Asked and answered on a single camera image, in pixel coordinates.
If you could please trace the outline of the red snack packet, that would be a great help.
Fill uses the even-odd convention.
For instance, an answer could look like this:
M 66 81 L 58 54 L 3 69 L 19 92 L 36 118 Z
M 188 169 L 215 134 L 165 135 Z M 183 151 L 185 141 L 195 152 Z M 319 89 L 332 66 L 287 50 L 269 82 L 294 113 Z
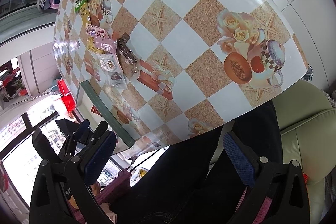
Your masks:
M 98 109 L 97 109 L 97 107 L 95 105 L 92 106 L 91 112 L 95 113 L 95 114 L 97 114 L 99 116 L 102 116 L 101 113 L 98 111 Z

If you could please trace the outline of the clear packet with dark cake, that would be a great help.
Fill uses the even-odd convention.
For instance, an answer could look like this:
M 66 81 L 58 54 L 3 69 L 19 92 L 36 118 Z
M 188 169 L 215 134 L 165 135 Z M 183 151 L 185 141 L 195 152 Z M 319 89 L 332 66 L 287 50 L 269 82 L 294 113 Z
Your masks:
M 117 72 L 108 72 L 108 81 L 111 86 L 114 86 L 116 88 L 125 90 L 127 89 L 127 84 L 125 81 L 125 77 L 123 76 L 123 72 L 117 73 Z

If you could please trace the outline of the clear packet with brown cookies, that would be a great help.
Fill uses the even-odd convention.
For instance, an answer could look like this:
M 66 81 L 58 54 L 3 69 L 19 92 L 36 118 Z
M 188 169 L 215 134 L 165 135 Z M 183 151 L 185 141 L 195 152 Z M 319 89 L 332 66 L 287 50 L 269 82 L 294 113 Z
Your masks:
M 130 78 L 138 79 L 140 75 L 139 59 L 127 46 L 130 36 L 125 32 L 120 38 L 117 39 L 117 46 L 119 52 L 123 55 L 125 62 L 130 65 Z

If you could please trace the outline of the red plastic stool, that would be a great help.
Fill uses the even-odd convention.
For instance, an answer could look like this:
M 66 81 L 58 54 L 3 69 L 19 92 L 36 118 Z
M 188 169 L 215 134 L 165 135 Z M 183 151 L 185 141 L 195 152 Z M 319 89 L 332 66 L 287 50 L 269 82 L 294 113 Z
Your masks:
M 64 103 L 68 112 L 71 112 L 75 109 L 76 103 L 73 95 L 70 93 L 65 81 L 63 79 L 57 81 L 57 85 L 61 94 L 60 99 Z

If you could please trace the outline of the pink crispy cranberry packet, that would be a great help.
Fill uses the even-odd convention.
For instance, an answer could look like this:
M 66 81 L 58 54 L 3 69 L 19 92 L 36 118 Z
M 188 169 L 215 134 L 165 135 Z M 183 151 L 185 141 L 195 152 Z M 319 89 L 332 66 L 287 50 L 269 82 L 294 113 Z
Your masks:
M 115 53 L 101 54 L 98 56 L 101 68 L 107 72 L 121 73 L 122 68 Z

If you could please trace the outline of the green leather sofa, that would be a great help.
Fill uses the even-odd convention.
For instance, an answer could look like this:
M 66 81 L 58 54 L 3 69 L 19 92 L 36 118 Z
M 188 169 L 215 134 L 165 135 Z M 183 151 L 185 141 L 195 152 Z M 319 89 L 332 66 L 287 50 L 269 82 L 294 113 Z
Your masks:
M 273 99 L 283 160 L 297 160 L 307 175 L 310 221 L 325 207 L 325 179 L 335 168 L 335 107 L 313 84 L 299 80 Z

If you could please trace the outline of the plain pink snack packet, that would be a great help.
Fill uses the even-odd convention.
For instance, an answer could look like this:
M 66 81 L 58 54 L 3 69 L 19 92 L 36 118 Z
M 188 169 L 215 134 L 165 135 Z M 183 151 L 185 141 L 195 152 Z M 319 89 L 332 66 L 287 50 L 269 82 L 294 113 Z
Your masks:
M 106 51 L 108 53 L 116 53 L 117 52 L 117 42 L 109 39 L 103 38 L 101 36 L 94 37 L 94 45 L 97 49 L 102 51 Z

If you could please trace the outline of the yellow biscuit packet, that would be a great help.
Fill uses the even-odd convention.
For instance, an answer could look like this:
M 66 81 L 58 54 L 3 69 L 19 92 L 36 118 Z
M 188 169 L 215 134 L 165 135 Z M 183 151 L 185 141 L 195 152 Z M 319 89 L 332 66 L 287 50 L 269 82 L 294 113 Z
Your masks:
M 95 47 L 95 39 L 92 36 L 88 36 L 87 38 L 87 46 L 86 48 L 96 54 L 104 54 L 105 51 L 98 49 Z

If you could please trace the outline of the pink floral snack packet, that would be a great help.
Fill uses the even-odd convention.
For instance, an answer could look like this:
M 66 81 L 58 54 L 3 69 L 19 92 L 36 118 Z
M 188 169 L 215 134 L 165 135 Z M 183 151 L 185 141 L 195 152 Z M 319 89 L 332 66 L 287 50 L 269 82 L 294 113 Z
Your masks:
M 86 24 L 86 33 L 89 36 L 95 37 L 95 36 L 100 36 L 102 38 L 109 38 L 108 32 L 104 30 L 103 28 L 100 28 L 98 26 L 92 25 L 92 24 Z

